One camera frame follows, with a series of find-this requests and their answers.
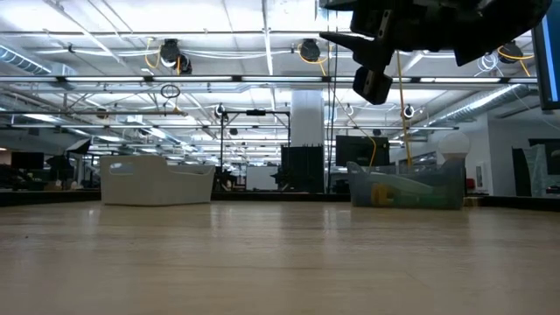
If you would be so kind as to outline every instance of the yellow cable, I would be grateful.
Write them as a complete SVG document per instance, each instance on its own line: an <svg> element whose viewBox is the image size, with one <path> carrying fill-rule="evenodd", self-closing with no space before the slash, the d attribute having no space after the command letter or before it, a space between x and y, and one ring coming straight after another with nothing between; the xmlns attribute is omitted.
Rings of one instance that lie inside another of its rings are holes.
<svg viewBox="0 0 560 315"><path fill-rule="evenodd" d="M525 57L515 57L515 56L510 56L507 55L503 52L501 52L501 48L503 48L503 46L501 46L500 48L498 48L498 53L506 58L510 58L511 60L530 60L532 58L535 57L535 55L530 55L530 56L525 56Z"/></svg>
<svg viewBox="0 0 560 315"><path fill-rule="evenodd" d="M525 62L523 62L523 60L519 60L519 62L521 63L521 66L523 67L523 70L525 70L525 74L527 74L527 76L531 76L531 73L527 69L527 66L525 66Z"/></svg>
<svg viewBox="0 0 560 315"><path fill-rule="evenodd" d="M150 50L150 42L152 41L151 38L148 38L148 45L146 46L146 54L143 56L144 60L146 60L146 65L148 65L148 67L155 69L159 66L159 59L161 57L161 45L159 46L159 48L157 49L157 63L155 66L153 66L150 61L148 60L148 51Z"/></svg>
<svg viewBox="0 0 560 315"><path fill-rule="evenodd" d="M328 56L328 54L327 54L327 56L326 56L324 59L322 59L322 60L307 61L307 60L304 59L304 57L301 56L301 46L302 46L302 44L299 44L299 45L297 46L297 54L299 55L299 58L301 58L301 60L303 60L303 61L306 62L306 63L313 64L313 65L314 65L314 64L322 64L323 62L325 62L325 61L327 61L327 60L329 59L329 56Z"/></svg>
<svg viewBox="0 0 560 315"><path fill-rule="evenodd" d="M323 64L320 63L319 66L321 67L321 71L323 72L323 76L326 76L326 72L325 72L325 68L323 67Z"/></svg>
<svg viewBox="0 0 560 315"><path fill-rule="evenodd" d="M371 140L371 142L374 144L374 153L371 155L371 160L369 160L369 167L371 167L374 164L375 153L377 152L377 143L366 131L360 128L360 126L358 126L358 123L356 123L354 119L350 116L350 114L347 113L347 111L344 109L344 105L342 105L342 102L339 100L339 97L335 95L334 98L339 103L340 108L342 109L344 114L348 116L350 121L358 128L359 131L361 131L361 133L363 133L367 138L369 138L369 140Z"/></svg>
<svg viewBox="0 0 560 315"><path fill-rule="evenodd" d="M410 156L409 135L406 130L406 121L404 120L404 95L403 95L403 69L401 68L401 54L396 52L396 66L399 69L399 91L401 92L401 119L402 133L404 134L404 145L406 146L406 160L409 167L412 166L412 157Z"/></svg>

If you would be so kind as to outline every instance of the wooden floor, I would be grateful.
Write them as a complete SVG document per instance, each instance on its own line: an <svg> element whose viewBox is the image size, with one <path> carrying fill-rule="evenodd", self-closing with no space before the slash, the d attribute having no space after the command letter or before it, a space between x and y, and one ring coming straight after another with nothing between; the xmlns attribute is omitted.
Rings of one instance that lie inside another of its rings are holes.
<svg viewBox="0 0 560 315"><path fill-rule="evenodd" d="M560 213L0 208L0 313L560 314Z"/></svg>

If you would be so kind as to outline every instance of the translucent plastic bin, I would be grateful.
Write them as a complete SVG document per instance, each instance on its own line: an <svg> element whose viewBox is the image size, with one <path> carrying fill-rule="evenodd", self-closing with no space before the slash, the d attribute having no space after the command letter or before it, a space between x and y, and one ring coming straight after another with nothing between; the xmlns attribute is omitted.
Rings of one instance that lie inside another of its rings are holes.
<svg viewBox="0 0 560 315"><path fill-rule="evenodd" d="M355 207L460 209L465 193L465 160L451 159L441 166L347 165Z"/></svg>

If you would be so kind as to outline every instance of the white plastic bin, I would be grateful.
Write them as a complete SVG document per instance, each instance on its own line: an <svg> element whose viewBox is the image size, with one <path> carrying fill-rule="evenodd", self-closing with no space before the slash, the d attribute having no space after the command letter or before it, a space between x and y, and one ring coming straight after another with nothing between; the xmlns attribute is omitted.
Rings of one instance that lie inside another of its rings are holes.
<svg viewBox="0 0 560 315"><path fill-rule="evenodd" d="M172 206L210 202L215 167L168 166L164 157L101 158L101 200L106 205Z"/></svg>

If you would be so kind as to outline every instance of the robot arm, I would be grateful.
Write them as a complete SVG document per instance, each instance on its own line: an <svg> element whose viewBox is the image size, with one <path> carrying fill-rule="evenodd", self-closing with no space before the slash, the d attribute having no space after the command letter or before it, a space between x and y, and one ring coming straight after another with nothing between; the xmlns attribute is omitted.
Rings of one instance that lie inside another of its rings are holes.
<svg viewBox="0 0 560 315"><path fill-rule="evenodd" d="M362 65L353 89L373 104L387 100L392 79L384 74L395 50L449 49L458 66L536 27L552 0L342 0L328 10L352 11L352 32L373 40L321 32L353 51Z"/></svg>

